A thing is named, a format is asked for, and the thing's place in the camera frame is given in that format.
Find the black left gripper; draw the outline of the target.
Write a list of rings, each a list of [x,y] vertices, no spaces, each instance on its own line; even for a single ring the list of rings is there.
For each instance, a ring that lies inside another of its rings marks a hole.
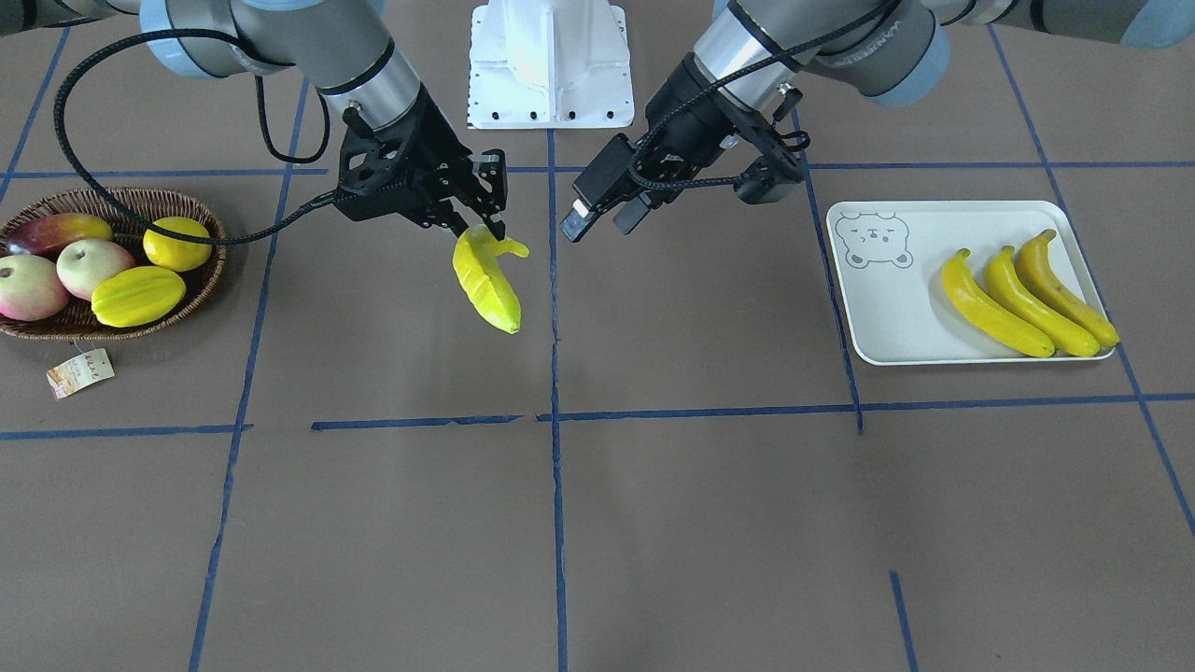
[[[698,55],[684,55],[682,63],[648,105],[644,190],[680,193],[733,187],[746,204],[780,203],[793,194],[804,182],[804,161],[798,155],[776,155],[798,154],[810,143],[809,133],[803,132],[793,115],[803,92],[795,86],[780,86],[780,100],[771,112],[770,126],[756,106],[729,90],[730,85],[774,63],[774,57],[765,57],[713,77]],[[700,171],[724,153],[723,140],[736,133],[759,149],[755,161],[739,175],[700,178]]]

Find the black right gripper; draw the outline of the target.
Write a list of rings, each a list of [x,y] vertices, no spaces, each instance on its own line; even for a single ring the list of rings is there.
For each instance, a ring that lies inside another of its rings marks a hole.
[[[496,242],[505,242],[508,176],[504,149],[470,154],[456,140],[427,88],[400,120],[374,129],[363,104],[342,114],[347,126],[333,207],[351,221],[405,216],[422,230],[460,238],[468,224],[452,202],[482,218]]]

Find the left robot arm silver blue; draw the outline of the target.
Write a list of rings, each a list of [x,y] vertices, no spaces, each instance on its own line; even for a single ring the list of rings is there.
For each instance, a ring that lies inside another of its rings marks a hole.
[[[776,203],[803,179],[805,133],[780,133],[808,72],[883,106],[934,88],[952,24],[1165,49],[1191,35],[1190,1],[729,1],[673,72],[670,100],[633,146],[630,179],[657,207],[687,189],[731,187],[744,203]]]

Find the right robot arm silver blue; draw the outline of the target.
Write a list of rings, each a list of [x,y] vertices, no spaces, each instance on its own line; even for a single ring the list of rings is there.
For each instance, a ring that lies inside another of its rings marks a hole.
[[[55,132],[76,175],[92,177],[65,138],[65,100],[103,59],[147,44],[180,77],[265,77],[296,67],[347,126],[333,191],[302,213],[333,204],[363,221],[405,216],[421,227],[468,230],[456,204],[505,237],[505,157],[466,148],[384,25],[380,1],[5,1],[4,35],[134,16],[140,31],[78,65],[54,104]]]

